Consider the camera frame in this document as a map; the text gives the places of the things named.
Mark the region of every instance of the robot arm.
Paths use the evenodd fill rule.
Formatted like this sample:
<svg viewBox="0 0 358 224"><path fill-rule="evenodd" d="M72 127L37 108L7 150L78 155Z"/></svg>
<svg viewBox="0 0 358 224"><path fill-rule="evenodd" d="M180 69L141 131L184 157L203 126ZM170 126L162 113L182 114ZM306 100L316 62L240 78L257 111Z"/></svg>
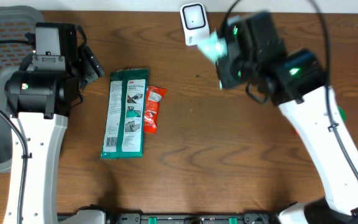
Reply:
<svg viewBox="0 0 358 224"><path fill-rule="evenodd" d="M78 48L77 31L84 40ZM58 223L57 169L72 102L77 98L82 101L79 89L104 75L97 58L86 46L80 26L38 23L35 44L37 51L31 56L34 71L27 71L31 60L24 60L27 64L21 68L25 69L15 72L5 86L11 121L27 140L29 158L22 208L18 208L22 145L12 133L11 183L4 224L16 224L19 210L22 223ZM104 212L88 211L65 223L99 224L105 218Z"/></svg>
<svg viewBox="0 0 358 224"><path fill-rule="evenodd" d="M358 218L358 180L328 119L327 77L313 53L302 49L288 55L267 12L232 22L219 35L227 45L227 55L216 63L222 87L247 82L246 92L253 100L263 104L271 99L298 131L323 182L324 209L320 207L317 212L313 203L296 204L278 216L280 221L335 223ZM264 98L253 94L252 86L257 86ZM329 103L336 129L358 173L358 152L338 112L332 88ZM331 214L313 218L322 210Z"/></svg>

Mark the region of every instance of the green led light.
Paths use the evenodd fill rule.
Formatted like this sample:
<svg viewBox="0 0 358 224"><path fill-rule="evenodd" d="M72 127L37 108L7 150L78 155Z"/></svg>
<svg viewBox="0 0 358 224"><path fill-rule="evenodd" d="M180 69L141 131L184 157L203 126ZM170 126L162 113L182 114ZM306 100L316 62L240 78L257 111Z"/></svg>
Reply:
<svg viewBox="0 0 358 224"><path fill-rule="evenodd" d="M293 69L290 70L290 74L295 75L295 74L297 74L299 72L299 70L300 70L300 68L293 68Z"/></svg>
<svg viewBox="0 0 358 224"><path fill-rule="evenodd" d="M29 86L27 83L22 83L22 90L26 90L28 88L29 88Z"/></svg>

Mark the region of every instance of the white label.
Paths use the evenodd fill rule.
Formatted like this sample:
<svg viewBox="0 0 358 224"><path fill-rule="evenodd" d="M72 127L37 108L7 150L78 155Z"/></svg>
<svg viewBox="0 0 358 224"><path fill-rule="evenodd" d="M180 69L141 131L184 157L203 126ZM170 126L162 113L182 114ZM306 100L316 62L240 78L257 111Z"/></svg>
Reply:
<svg viewBox="0 0 358 224"><path fill-rule="evenodd" d="M129 80L126 96L123 152L140 152L142 140L143 102L146 80Z"/></svg>
<svg viewBox="0 0 358 224"><path fill-rule="evenodd" d="M159 102L161 100L162 96L158 93L150 92L149 94L149 100L154 102Z"/></svg>
<svg viewBox="0 0 358 224"><path fill-rule="evenodd" d="M104 134L103 152L117 151L119 120L121 118L122 81L110 82L110 99Z"/></svg>

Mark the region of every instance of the wood grain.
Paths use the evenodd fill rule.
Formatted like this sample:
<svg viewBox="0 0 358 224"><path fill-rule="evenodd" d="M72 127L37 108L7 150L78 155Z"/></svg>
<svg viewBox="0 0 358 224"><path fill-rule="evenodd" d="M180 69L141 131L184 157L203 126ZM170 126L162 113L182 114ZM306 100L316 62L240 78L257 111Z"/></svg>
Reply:
<svg viewBox="0 0 358 224"><path fill-rule="evenodd" d="M46 21L81 24L106 74L149 67L149 83L168 89L157 134L146 134L142 159L101 160L109 77L84 92L63 140L57 210L91 203L113 211L244 212L276 210L324 195L318 173L289 122L259 106L244 87L219 90L214 66L186 47L178 13L43 12ZM211 30L221 13L210 13ZM324 60L316 16L274 14L289 51L307 47ZM358 15L327 15L333 85L358 147ZM0 223L9 174L0 174Z"/></svg>

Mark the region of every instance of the white tag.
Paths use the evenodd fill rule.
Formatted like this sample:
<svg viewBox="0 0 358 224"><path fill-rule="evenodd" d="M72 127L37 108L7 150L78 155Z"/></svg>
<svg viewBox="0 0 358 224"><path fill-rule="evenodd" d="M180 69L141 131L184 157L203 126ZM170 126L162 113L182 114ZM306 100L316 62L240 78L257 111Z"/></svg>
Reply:
<svg viewBox="0 0 358 224"><path fill-rule="evenodd" d="M158 93L150 92L149 100L154 102L159 102L161 100L162 96Z"/></svg>
<svg viewBox="0 0 358 224"><path fill-rule="evenodd" d="M103 152L117 151L119 120L121 118L122 81L110 82L110 100L104 134Z"/></svg>

